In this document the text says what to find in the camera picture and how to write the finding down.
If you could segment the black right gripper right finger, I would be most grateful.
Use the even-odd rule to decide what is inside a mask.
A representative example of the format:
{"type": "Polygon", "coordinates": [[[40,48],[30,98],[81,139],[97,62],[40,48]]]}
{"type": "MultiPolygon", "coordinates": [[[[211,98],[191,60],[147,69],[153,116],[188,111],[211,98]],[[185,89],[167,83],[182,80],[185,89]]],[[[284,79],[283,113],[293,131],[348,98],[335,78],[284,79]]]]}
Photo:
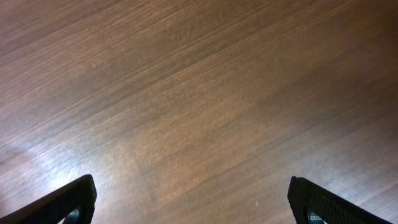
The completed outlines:
{"type": "Polygon", "coordinates": [[[291,178],[287,198],[297,224],[391,224],[303,177],[291,178]]]}

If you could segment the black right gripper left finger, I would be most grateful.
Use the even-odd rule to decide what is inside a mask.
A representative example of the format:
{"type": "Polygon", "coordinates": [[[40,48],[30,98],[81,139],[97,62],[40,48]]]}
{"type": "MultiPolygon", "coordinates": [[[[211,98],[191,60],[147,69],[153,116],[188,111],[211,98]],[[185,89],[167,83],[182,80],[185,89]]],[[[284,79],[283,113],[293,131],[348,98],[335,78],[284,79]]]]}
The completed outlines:
{"type": "Polygon", "coordinates": [[[1,223],[90,224],[97,192],[93,176],[83,175],[1,218],[1,223]]]}

